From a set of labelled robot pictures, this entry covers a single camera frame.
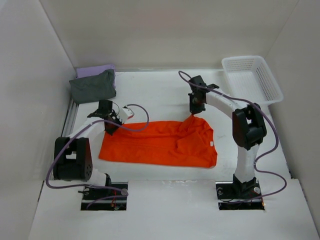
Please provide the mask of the grey t-shirt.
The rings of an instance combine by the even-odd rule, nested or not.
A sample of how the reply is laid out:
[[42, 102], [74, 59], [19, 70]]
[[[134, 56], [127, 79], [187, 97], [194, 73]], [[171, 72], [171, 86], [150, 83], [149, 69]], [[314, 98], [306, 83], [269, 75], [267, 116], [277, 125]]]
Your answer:
[[107, 69], [98, 75], [81, 77], [69, 81], [71, 97], [77, 104], [109, 100], [117, 95], [115, 71]]

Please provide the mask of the purple t-shirt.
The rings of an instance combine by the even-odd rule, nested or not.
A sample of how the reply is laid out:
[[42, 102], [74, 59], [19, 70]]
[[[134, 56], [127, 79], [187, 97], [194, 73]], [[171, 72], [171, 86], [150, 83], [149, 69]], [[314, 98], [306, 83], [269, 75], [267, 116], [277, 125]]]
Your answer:
[[[113, 70], [114, 78], [116, 75], [116, 67], [113, 64], [100, 65], [100, 66], [90, 66], [90, 67], [80, 67], [76, 69], [77, 79], [86, 78], [91, 76], [96, 76], [103, 73], [105, 70]], [[85, 86], [80, 80], [76, 80], [72, 86], [72, 89], [82, 90]], [[113, 80], [113, 88], [116, 89], [116, 81]]]

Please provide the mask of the orange t-shirt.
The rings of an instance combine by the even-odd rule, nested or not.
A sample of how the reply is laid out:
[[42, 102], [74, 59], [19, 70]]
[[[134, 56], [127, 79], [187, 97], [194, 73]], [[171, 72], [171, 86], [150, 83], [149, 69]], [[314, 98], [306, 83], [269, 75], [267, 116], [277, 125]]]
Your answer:
[[109, 162], [174, 167], [213, 168], [218, 153], [214, 130], [203, 118], [190, 115], [184, 121], [128, 123], [113, 135], [105, 133], [99, 159]]

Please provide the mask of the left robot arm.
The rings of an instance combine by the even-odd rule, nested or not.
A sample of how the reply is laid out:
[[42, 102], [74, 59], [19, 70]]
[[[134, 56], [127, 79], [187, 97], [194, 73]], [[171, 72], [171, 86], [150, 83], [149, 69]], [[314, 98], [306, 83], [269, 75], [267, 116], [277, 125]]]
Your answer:
[[122, 123], [117, 119], [113, 102], [100, 100], [98, 108], [90, 113], [80, 128], [54, 143], [53, 178], [62, 181], [81, 181], [94, 188], [100, 199], [112, 195], [111, 178], [93, 166], [91, 142], [103, 132], [114, 133]]

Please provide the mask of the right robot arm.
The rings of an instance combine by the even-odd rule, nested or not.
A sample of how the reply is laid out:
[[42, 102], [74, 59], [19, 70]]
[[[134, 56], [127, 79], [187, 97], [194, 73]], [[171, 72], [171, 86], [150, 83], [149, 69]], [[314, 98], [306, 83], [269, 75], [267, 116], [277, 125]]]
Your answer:
[[213, 106], [232, 120], [232, 137], [237, 145], [237, 166], [231, 182], [218, 183], [219, 200], [245, 200], [258, 187], [254, 161], [267, 135], [262, 114], [251, 104], [233, 100], [215, 84], [207, 85], [200, 75], [187, 81], [190, 85], [189, 111], [199, 114], [205, 104]]

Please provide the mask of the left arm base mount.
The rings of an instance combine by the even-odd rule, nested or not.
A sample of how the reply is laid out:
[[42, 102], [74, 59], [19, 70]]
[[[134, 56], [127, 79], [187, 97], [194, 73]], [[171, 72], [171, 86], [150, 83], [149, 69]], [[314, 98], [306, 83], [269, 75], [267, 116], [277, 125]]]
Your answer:
[[85, 187], [81, 194], [81, 211], [126, 211], [127, 197], [120, 191]]

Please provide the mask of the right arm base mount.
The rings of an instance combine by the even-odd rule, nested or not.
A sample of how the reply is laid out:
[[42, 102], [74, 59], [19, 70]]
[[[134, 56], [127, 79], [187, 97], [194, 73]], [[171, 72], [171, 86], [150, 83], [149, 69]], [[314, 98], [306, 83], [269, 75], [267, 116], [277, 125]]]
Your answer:
[[233, 210], [264, 210], [264, 201], [258, 182], [244, 192], [238, 193], [232, 181], [216, 182], [218, 208], [221, 211]]

